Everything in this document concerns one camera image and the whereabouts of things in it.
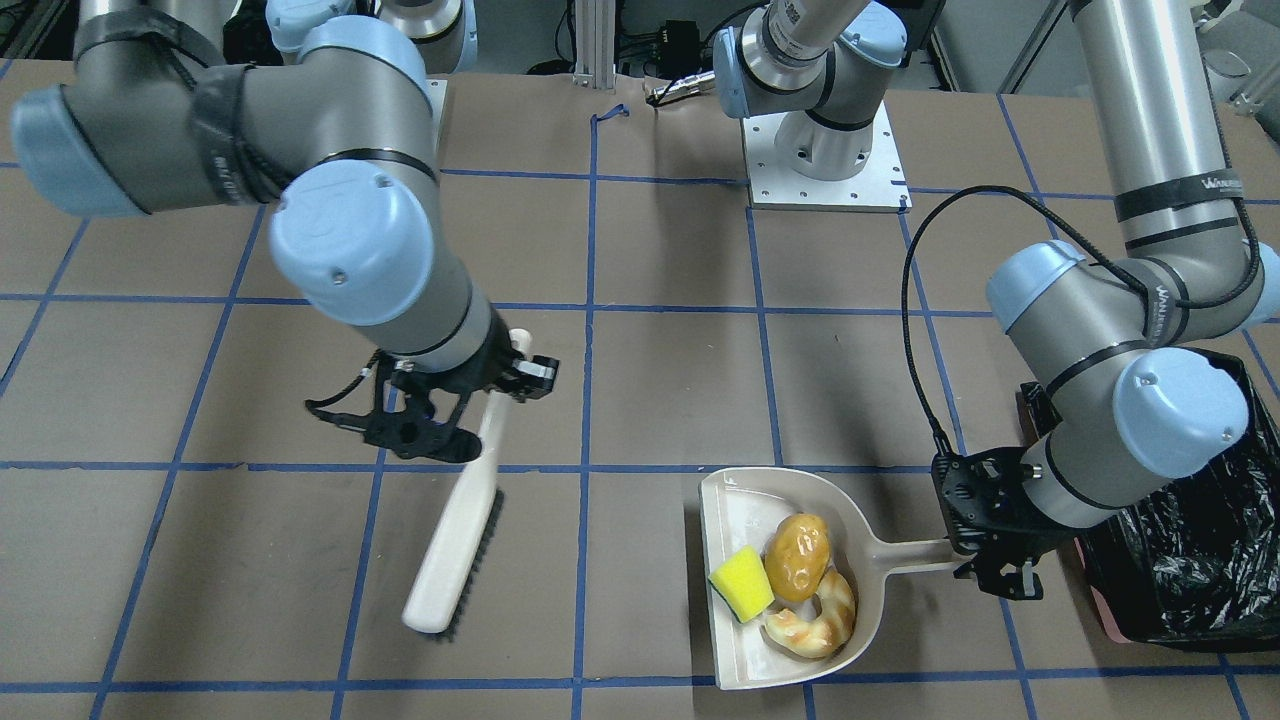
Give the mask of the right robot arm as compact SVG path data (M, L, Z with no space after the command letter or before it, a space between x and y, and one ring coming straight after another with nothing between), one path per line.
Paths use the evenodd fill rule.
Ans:
M76 81L26 94L12 142L36 190L74 217L273 204L278 270L320 313L374 343L374 405L319 420L402 459L488 460L490 410L556 384L520 347L443 236L435 108L413 42L344 8L285 35L284 67L233 64L216 1L87 1Z

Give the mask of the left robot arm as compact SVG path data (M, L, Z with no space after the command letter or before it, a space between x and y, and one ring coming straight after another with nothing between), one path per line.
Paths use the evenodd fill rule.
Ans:
M925 413L959 578L1038 600L1059 544L1245 433L1236 382L1187 348L1277 311L1277 254L1248 217L1188 1L1073 1L1126 256L1061 217L989 278L987 302L1059 414L1028 448L960 456Z

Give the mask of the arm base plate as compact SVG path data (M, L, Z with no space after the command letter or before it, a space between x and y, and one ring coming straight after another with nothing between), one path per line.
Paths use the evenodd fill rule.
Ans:
M767 210L900 213L913 208L884 104L842 132L805 111L741 120L751 205Z

